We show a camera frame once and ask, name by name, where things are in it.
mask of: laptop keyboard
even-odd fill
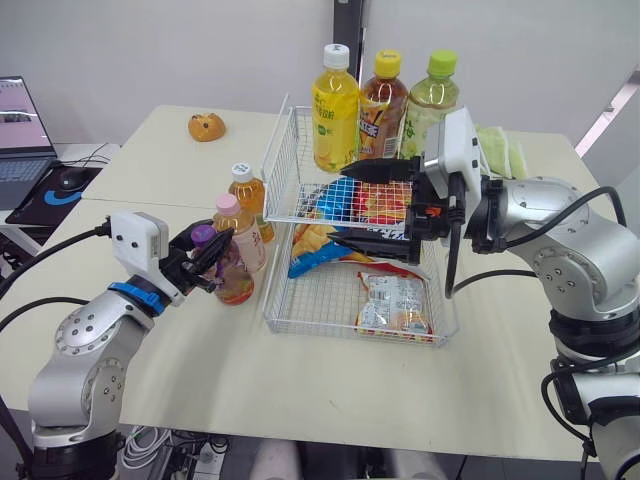
[[[0,161],[0,183],[29,182],[36,178],[49,160]]]

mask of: sponge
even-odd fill
[[[509,141],[502,127],[479,127],[476,132],[489,169],[504,178],[511,178]]]
[[[520,142],[509,143],[509,166],[513,178],[528,178],[527,162]]]

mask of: wire basket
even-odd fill
[[[273,332],[329,337],[384,340],[441,346],[458,331],[457,321],[445,314],[435,253],[425,243],[420,264],[424,276],[427,315],[432,333],[404,333],[356,326],[356,318],[368,300],[358,272],[380,274],[364,264],[325,263],[304,275],[288,278],[295,225],[280,229],[270,271],[264,318]]]
[[[262,165],[262,178],[266,183],[265,218],[272,222],[403,231],[404,213],[411,199],[410,182],[374,185],[354,181],[349,188],[340,183],[334,184],[330,191],[331,201],[349,207],[330,218],[314,215],[314,206],[327,194],[329,185],[346,177],[325,172],[316,166],[311,108],[290,106],[287,102],[288,97],[283,102]],[[363,198],[367,199],[366,212],[355,208],[356,204],[363,205]]]

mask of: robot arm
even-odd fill
[[[116,475],[116,432],[127,367],[154,318],[179,306],[200,275],[226,251],[232,230],[190,259],[186,229],[171,242],[167,225],[141,213],[110,219],[115,257],[132,277],[72,312],[55,333],[54,352],[29,393],[33,479],[107,480]]]
[[[342,170],[370,183],[412,181],[404,241],[356,231],[332,238],[364,254],[414,264],[421,241],[448,240],[447,296],[453,291],[460,234],[472,240],[476,253],[509,250],[521,257],[552,306],[549,328],[558,357],[543,381],[545,403],[580,436],[586,452],[599,456],[607,478],[640,469],[640,241],[595,214],[586,201],[580,206],[579,192],[562,180],[481,177],[483,153],[466,108],[428,132],[427,146],[432,151],[425,159],[363,160]],[[548,228],[557,216],[562,221]],[[555,412],[546,396],[550,382],[564,417],[588,425],[591,438]]]

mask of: computer mouse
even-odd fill
[[[71,191],[85,187],[90,180],[90,168],[70,168],[60,175],[60,188]]]

